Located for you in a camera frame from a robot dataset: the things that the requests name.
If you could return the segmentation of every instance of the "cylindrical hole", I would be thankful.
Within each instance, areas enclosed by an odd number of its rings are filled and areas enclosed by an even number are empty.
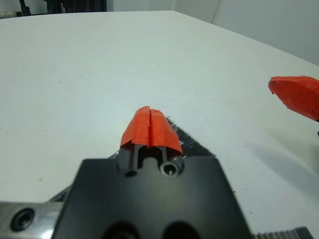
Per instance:
[[[200,239],[198,232],[190,224],[176,222],[167,227],[163,239]]]
[[[34,218],[34,210],[25,208],[15,214],[11,221],[11,229],[15,232],[20,232],[29,227]]]
[[[139,239],[139,234],[130,223],[116,223],[105,233],[103,239]]]
[[[163,163],[160,166],[160,171],[166,177],[170,177],[170,178],[176,177],[178,175],[178,173],[179,173],[178,167],[174,163],[171,163],[171,162]]]

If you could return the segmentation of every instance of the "red object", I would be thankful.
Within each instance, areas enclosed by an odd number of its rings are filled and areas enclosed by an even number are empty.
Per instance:
[[[145,106],[136,111],[125,130],[121,146],[131,142],[147,147],[164,146],[182,153],[175,131],[161,111]]]
[[[138,109],[126,128],[121,139],[121,146],[132,141],[133,144],[150,144],[150,107]]]
[[[309,76],[275,76],[268,83],[287,106],[312,120],[319,120],[319,81]]]

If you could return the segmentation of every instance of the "wall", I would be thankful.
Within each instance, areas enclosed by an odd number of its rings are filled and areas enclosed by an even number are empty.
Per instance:
[[[178,0],[176,11],[212,23],[219,0]]]
[[[114,11],[174,10],[177,0],[109,0]]]
[[[221,0],[213,23],[319,65],[319,0]]]
[[[46,2],[43,0],[24,0],[32,14],[47,13]],[[19,0],[0,0],[1,11],[21,11]]]

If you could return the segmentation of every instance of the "white table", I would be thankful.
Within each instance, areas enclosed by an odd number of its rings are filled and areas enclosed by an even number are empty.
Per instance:
[[[150,105],[217,155],[252,232],[319,238],[319,124],[267,86],[318,66],[174,11],[3,19],[0,34],[0,201],[48,200]]]

